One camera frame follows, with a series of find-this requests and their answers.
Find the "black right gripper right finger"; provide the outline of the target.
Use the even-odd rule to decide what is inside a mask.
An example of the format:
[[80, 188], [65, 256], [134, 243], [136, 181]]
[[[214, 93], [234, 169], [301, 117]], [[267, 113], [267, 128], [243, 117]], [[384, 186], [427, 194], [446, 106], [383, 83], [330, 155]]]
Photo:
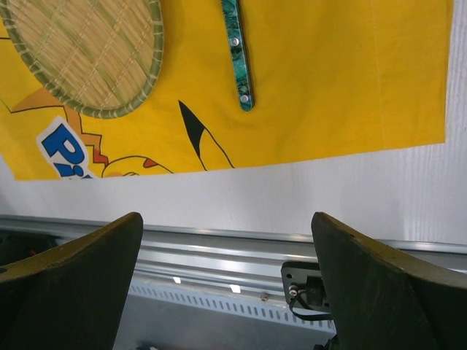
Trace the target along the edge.
[[314, 249], [341, 349], [465, 349], [466, 275], [317, 212]]

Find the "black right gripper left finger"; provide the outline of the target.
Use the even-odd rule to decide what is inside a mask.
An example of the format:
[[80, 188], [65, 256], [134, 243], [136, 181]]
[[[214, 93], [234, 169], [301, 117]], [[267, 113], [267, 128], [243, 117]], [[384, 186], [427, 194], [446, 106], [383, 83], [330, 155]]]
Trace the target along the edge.
[[1, 267], [2, 349], [112, 349], [143, 234], [131, 212]]

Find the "yellow printed cloth placemat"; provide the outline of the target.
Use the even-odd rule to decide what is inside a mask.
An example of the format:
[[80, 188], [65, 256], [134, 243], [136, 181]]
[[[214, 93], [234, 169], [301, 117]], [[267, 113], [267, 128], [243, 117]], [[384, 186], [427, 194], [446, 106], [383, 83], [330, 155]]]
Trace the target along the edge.
[[1, 158], [16, 180], [269, 166], [442, 143], [452, 1], [239, 1], [240, 108], [220, 1], [159, 1], [150, 97], [113, 119], [54, 98], [1, 19]]

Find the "round woven yellow plate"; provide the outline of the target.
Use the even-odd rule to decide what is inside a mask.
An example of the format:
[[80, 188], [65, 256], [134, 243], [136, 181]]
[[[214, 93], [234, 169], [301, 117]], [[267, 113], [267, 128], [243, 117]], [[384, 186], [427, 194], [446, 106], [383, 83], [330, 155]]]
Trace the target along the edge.
[[159, 1], [2, 1], [15, 51], [54, 98], [99, 119], [151, 95], [163, 61]]

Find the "green handled spoon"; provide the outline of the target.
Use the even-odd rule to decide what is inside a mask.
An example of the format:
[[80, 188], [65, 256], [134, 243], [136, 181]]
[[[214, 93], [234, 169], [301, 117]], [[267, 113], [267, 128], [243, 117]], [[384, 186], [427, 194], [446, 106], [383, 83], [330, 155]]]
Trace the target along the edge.
[[247, 58], [247, 45], [244, 40], [242, 29], [239, 1], [221, 0], [220, 3], [228, 37], [228, 46], [239, 105], [242, 111], [250, 112], [255, 103]]

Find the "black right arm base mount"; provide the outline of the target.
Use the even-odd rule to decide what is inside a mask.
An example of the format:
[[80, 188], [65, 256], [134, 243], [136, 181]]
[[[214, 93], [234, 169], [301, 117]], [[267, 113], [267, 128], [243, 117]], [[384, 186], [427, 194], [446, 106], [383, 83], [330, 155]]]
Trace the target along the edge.
[[284, 262], [281, 278], [285, 301], [292, 315], [306, 322], [333, 320], [317, 262]]

